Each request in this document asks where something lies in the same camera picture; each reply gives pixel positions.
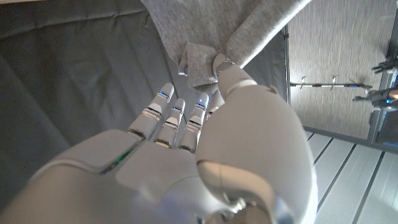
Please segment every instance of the gray cloth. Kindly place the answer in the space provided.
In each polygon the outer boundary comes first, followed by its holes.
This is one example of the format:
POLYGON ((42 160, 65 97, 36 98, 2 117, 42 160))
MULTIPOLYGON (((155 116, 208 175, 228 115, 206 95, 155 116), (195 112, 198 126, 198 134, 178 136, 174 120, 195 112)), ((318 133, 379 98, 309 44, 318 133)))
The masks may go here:
POLYGON ((201 90, 217 82, 218 52, 244 67, 309 1, 142 0, 178 72, 201 90))

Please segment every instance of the robotic hand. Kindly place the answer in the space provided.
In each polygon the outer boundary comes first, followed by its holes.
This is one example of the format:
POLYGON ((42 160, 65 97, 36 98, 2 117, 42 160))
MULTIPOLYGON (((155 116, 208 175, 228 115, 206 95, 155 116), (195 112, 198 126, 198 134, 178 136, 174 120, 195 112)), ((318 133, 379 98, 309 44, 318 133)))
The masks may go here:
POLYGON ((316 177, 297 115, 224 55, 213 68, 220 91, 207 120, 202 94, 176 148, 182 99, 149 140, 168 83, 127 132, 103 132, 43 166, 0 223, 313 223, 316 177))
POLYGON ((373 90, 370 91, 366 97, 355 96, 353 102, 369 101, 372 103, 375 110, 383 110, 387 112, 398 110, 398 99, 395 97, 398 92, 398 87, 386 90, 373 90))

